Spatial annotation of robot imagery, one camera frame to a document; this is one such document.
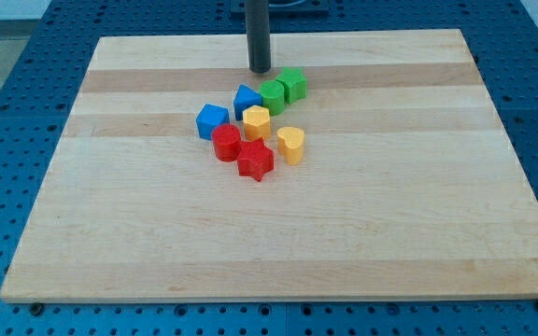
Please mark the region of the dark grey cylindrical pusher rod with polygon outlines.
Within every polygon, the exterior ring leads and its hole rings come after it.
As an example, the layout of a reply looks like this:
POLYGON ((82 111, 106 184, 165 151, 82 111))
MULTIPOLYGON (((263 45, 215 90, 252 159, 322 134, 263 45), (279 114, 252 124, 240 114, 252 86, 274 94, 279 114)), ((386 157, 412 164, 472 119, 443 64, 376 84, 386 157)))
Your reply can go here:
POLYGON ((271 69, 269 2, 246 0, 245 24, 248 67, 255 74, 264 74, 271 69))

